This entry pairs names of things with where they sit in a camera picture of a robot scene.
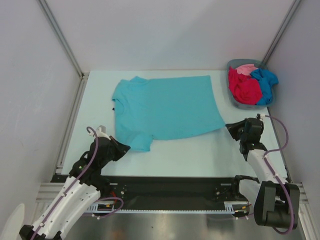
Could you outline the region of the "teal t-shirt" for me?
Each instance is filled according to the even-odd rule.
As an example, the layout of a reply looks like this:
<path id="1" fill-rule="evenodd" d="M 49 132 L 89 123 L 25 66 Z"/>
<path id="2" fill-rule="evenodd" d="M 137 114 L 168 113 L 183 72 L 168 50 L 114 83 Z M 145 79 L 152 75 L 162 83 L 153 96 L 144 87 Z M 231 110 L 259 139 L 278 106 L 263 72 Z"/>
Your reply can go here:
<path id="1" fill-rule="evenodd" d="M 208 75 L 123 79 L 112 101 L 116 139 L 133 151 L 150 151 L 154 140 L 191 138 L 225 126 Z"/>

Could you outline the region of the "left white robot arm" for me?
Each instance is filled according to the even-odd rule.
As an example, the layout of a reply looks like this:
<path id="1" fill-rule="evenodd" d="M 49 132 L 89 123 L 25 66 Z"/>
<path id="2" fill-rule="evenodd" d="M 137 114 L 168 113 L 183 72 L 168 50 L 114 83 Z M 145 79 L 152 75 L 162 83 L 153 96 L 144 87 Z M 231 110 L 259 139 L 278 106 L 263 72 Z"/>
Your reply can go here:
<path id="1" fill-rule="evenodd" d="M 62 189 L 46 211 L 31 225 L 23 225 L 19 236 L 23 240 L 63 240 L 72 226 L 88 210 L 101 201 L 111 201 L 123 207 L 124 201 L 113 193 L 110 182 L 101 175 L 109 162 L 120 160 L 130 146 L 112 136 L 98 136 L 76 161 Z"/>

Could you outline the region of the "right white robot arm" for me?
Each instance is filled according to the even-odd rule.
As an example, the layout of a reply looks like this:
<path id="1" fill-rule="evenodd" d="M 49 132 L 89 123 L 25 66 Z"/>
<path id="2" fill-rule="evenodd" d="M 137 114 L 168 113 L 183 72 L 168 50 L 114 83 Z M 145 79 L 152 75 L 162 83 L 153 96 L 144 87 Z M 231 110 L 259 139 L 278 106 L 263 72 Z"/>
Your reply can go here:
<path id="1" fill-rule="evenodd" d="M 231 137 L 239 142 L 239 151 L 255 172 L 255 177 L 237 175 L 231 196 L 246 198 L 253 207 L 257 225 L 271 227 L 285 235 L 297 228 L 299 218 L 299 187 L 282 177 L 269 160 L 271 150 L 261 142 L 263 116 L 245 118 L 225 126 Z"/>

